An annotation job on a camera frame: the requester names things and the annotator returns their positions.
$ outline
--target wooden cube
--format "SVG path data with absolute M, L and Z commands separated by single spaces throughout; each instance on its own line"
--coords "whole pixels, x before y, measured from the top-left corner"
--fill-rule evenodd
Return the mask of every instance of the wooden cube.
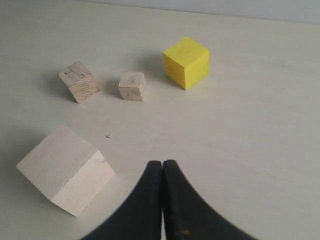
M 145 99 L 147 83 L 142 72 L 123 73 L 118 87 L 124 100 L 143 101 Z
M 17 165 L 51 202 L 78 216 L 114 175 L 102 154 L 65 125 Z
M 77 103 L 99 92 L 94 76 L 79 61 L 60 71 L 59 77 L 67 85 Z
M 163 52 L 166 75 L 187 90 L 209 71 L 209 50 L 185 37 Z

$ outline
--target light wood cube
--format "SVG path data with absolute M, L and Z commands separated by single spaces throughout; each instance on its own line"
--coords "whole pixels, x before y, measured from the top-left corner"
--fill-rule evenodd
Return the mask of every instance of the light wood cube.
M 99 92 L 94 76 L 79 61 L 59 72 L 59 77 L 66 84 L 77 103 Z
M 51 202 L 74 216 L 114 175 L 99 150 L 65 125 L 50 133 L 17 168 Z
M 185 37 L 163 52 L 166 75 L 187 90 L 209 71 L 209 50 Z
M 124 100 L 143 101 L 147 83 L 143 72 L 125 72 L 119 82 L 119 91 Z

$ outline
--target small wooden cube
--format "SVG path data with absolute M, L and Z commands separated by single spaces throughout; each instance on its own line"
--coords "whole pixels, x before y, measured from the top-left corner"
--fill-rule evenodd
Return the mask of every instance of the small wooden cube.
M 99 92 L 94 76 L 79 61 L 60 71 L 59 77 L 67 85 L 77 103 Z
M 166 75 L 187 90 L 209 71 L 209 50 L 185 37 L 163 52 Z
M 147 83 L 143 72 L 125 72 L 119 82 L 119 91 L 124 100 L 143 101 Z
M 78 216 L 114 175 L 105 158 L 65 125 L 17 165 L 51 202 Z

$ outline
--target unpainted wooden block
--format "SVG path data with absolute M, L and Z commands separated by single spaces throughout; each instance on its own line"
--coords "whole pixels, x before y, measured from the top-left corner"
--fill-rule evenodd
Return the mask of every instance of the unpainted wooden block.
M 118 87 L 124 100 L 143 101 L 145 99 L 147 83 L 143 72 L 124 72 Z
M 185 37 L 163 52 L 166 75 L 187 90 L 209 71 L 209 50 Z
M 17 165 L 51 202 L 78 216 L 114 175 L 105 158 L 65 125 Z
M 77 103 L 81 103 L 91 95 L 99 92 L 94 76 L 79 61 L 63 69 L 58 74 Z

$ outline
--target yellow cube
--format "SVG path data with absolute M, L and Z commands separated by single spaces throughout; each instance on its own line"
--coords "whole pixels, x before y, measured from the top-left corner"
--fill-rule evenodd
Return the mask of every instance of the yellow cube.
M 185 37 L 163 52 L 166 75 L 187 90 L 209 71 L 209 50 Z

